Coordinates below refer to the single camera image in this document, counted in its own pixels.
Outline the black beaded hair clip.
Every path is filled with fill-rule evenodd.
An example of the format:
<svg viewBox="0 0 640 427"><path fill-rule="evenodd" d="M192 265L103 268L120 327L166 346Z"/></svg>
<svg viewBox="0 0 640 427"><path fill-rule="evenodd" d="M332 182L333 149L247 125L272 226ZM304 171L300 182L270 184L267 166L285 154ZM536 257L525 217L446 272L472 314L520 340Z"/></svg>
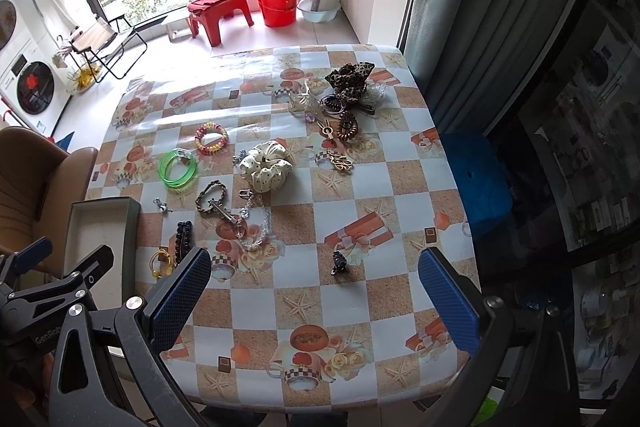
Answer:
<svg viewBox="0 0 640 427"><path fill-rule="evenodd" d="M191 221L179 222L175 236L175 260L177 265L190 253L192 239L193 223Z"/></svg>

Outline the small silver charm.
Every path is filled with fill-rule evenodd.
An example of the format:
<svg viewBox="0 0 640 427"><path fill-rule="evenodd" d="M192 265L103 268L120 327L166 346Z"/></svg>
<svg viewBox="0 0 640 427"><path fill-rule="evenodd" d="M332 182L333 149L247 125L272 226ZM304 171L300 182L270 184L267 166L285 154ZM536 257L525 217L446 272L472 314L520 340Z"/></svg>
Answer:
<svg viewBox="0 0 640 427"><path fill-rule="evenodd" d="M161 213L171 212L166 202L162 202L159 197L153 199L154 205L160 210Z"/></svg>

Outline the small black claw clip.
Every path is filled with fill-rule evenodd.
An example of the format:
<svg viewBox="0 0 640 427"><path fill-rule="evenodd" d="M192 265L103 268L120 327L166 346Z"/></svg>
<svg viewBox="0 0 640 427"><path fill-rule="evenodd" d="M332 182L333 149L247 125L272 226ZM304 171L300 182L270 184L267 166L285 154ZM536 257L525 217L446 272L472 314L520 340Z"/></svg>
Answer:
<svg viewBox="0 0 640 427"><path fill-rule="evenodd" d="M332 277L338 277L349 272L349 265L346 257L339 251L333 251L332 254L333 267L331 270Z"/></svg>

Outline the green translucent bangle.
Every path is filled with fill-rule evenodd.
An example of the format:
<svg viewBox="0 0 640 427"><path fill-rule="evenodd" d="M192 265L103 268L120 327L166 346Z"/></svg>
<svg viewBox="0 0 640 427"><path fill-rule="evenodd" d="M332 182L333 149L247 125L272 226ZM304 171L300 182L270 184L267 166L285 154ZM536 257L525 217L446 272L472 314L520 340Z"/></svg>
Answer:
<svg viewBox="0 0 640 427"><path fill-rule="evenodd" d="M198 162L194 154L185 148L174 148L160 158L158 177L169 188L188 185L198 172Z"/></svg>

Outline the cream polka dot scrunchie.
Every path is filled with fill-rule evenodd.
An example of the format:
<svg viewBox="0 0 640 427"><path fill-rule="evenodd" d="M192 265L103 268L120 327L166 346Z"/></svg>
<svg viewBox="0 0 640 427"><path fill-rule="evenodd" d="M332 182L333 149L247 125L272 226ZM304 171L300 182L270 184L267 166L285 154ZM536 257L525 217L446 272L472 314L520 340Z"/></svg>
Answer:
<svg viewBox="0 0 640 427"><path fill-rule="evenodd" d="M279 190L293 172L290 155L277 141L262 142L251 148L240 161L242 178L258 194Z"/></svg>

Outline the silver rhinestone hair clip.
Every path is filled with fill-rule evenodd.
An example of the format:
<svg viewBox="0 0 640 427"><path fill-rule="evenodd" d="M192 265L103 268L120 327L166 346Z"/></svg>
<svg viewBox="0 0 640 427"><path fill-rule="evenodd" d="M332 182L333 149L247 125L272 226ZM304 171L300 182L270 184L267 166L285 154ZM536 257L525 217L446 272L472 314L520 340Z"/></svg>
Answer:
<svg viewBox="0 0 640 427"><path fill-rule="evenodd" d="M226 208L224 208L224 205L222 205L221 202L218 202L218 200L211 199L208 203L209 203L209 208L207 209L208 212L216 213L216 215L226 219L227 221L232 223L232 225L238 225L240 223L241 219L238 217L235 217L235 215L232 215L232 213L228 211Z"/></svg>

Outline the grey shallow cardboard box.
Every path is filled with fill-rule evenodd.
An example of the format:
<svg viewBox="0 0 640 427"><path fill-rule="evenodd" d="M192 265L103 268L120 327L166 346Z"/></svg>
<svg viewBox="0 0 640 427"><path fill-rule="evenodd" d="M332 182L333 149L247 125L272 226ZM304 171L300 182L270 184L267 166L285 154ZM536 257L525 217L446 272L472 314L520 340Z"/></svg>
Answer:
<svg viewBox="0 0 640 427"><path fill-rule="evenodd" d="M129 196L74 202L65 241L64 274L101 246L111 249L113 263L90 288L99 309L119 308L134 295L140 204Z"/></svg>

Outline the brown leather chair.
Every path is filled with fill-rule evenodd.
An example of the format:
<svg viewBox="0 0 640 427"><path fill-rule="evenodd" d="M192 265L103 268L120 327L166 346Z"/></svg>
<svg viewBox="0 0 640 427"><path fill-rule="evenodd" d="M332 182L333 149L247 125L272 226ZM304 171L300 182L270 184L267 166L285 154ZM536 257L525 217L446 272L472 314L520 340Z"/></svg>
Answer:
<svg viewBox="0 0 640 427"><path fill-rule="evenodd" d="M47 237L52 254L36 269L59 279L70 212L85 198L98 151L84 147L67 153L21 127L3 128L0 141L1 251L21 251Z"/></svg>

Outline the blue plastic stool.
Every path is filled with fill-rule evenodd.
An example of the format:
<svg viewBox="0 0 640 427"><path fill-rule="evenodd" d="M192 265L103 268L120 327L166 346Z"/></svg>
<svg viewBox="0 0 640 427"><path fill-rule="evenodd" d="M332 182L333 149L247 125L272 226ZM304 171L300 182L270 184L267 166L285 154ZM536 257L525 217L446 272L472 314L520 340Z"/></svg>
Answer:
<svg viewBox="0 0 640 427"><path fill-rule="evenodd" d="M480 239L510 216L513 198L506 168L481 134L440 136L474 239Z"/></svg>

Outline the white washing machine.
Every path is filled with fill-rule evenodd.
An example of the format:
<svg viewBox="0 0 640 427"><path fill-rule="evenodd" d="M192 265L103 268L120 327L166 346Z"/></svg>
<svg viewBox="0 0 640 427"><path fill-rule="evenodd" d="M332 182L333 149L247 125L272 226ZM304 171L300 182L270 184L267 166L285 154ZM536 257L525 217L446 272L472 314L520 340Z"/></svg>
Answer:
<svg viewBox="0 0 640 427"><path fill-rule="evenodd" d="M47 138L70 101L58 49L35 0L1 0L1 102L18 123Z"/></svg>

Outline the checkered patterned tablecloth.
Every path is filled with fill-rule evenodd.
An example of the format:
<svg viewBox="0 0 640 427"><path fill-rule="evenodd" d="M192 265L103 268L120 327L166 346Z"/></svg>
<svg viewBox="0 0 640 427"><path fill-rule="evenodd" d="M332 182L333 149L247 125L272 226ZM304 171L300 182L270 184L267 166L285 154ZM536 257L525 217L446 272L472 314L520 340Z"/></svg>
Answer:
<svg viewBox="0 0 640 427"><path fill-rule="evenodd" d="M326 81L374 65L357 105ZM308 81L322 117L288 95ZM288 150L293 172L255 193L239 163L262 142ZM169 188L157 167L174 148L198 172ZM351 173L320 150L354 163ZM120 99L89 198L140 202L136 284L146 291L173 251L177 225L212 259L212 275L175 347L172 376L201 403L267 411L339 410L443 392L466 354L428 299L418 259L434 246L476 277L471 228L432 117L398 49L293 46L216 56L185 72L151 72ZM161 213L153 199L166 202ZM208 212L216 199L238 225ZM332 277L333 251L349 272Z"/></svg>

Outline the black folding chair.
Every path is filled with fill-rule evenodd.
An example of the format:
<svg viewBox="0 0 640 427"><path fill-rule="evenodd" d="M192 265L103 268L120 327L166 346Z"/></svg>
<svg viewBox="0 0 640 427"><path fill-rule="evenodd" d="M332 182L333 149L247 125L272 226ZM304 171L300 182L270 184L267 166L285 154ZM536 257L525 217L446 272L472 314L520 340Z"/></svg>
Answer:
<svg viewBox="0 0 640 427"><path fill-rule="evenodd" d="M96 16L85 28L76 27L68 44L74 63L87 66L95 83L107 76L124 80L149 49L125 15L111 20Z"/></svg>

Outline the leopard print scrunchie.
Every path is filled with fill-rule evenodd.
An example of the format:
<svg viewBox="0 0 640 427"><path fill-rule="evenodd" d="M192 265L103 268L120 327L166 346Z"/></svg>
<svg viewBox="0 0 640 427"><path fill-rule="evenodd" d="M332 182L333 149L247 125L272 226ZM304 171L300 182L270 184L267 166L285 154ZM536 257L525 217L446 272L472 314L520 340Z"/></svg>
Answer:
<svg viewBox="0 0 640 427"><path fill-rule="evenodd" d="M326 76L326 81L332 87L334 95L347 107L359 103L366 92L367 79L371 75L374 65L370 62L349 63L332 70Z"/></svg>

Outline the gold star hair clip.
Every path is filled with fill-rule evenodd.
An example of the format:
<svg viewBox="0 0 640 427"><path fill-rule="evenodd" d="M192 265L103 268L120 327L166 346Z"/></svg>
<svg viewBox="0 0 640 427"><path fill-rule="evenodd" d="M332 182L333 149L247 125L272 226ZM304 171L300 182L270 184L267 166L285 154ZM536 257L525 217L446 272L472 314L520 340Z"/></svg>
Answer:
<svg viewBox="0 0 640 427"><path fill-rule="evenodd" d="M314 122L322 117L321 104L312 93L308 81L305 81L302 89L288 95L288 109L294 116L303 117L307 122Z"/></svg>

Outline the red plastic bucket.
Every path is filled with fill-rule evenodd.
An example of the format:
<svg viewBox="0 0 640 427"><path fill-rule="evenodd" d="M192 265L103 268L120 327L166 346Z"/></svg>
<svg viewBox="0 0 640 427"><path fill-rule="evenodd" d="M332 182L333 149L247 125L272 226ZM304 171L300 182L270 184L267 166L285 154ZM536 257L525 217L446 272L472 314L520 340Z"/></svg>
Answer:
<svg viewBox="0 0 640 427"><path fill-rule="evenodd" d="M296 20L298 0L257 0L257 2L267 27L290 26Z"/></svg>

